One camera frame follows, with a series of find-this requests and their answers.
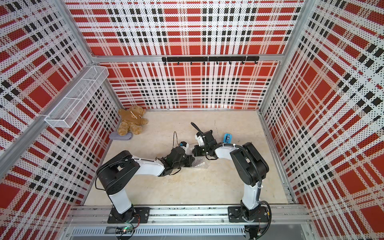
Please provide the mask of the clear bubble wrap sheet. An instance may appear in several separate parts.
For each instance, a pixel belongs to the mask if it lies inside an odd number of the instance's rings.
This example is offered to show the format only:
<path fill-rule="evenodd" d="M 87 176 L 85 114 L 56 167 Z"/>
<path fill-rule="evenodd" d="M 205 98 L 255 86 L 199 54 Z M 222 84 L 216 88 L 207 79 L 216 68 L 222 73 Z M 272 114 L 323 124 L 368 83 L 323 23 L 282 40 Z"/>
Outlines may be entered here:
<path fill-rule="evenodd" d="M 197 169 L 207 169 L 209 167 L 209 161 L 206 157 L 195 157 L 191 167 Z"/>

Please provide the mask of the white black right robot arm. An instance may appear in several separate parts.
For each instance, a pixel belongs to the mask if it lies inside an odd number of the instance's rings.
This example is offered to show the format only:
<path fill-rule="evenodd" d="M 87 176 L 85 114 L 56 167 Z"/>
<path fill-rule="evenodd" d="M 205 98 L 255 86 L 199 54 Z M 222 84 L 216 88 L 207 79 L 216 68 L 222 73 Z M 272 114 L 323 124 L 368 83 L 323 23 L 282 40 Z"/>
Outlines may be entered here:
<path fill-rule="evenodd" d="M 198 145 L 193 150 L 194 156 L 205 156 L 210 161 L 226 159 L 234 163 L 244 183 L 241 212 L 245 219 L 250 220 L 261 208 L 262 183 L 270 170 L 267 162 L 251 142 L 244 145 L 217 143 L 213 131 L 203 133 L 200 130 L 195 139 Z"/>

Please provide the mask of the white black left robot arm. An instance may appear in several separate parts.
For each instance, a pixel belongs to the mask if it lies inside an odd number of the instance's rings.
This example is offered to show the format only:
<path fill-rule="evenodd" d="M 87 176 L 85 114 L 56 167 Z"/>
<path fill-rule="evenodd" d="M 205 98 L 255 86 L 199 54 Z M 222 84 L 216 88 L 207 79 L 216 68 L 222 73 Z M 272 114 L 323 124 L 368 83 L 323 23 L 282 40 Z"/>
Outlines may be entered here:
<path fill-rule="evenodd" d="M 96 173 L 104 191 L 113 203 L 118 214 L 123 215 L 133 210 L 125 187 L 135 175 L 165 177 L 173 174 L 173 170 L 190 168 L 195 161 L 192 155 L 186 154 L 182 147 L 175 147 L 166 157 L 147 160 L 133 156 L 129 151 L 122 151 Z"/>

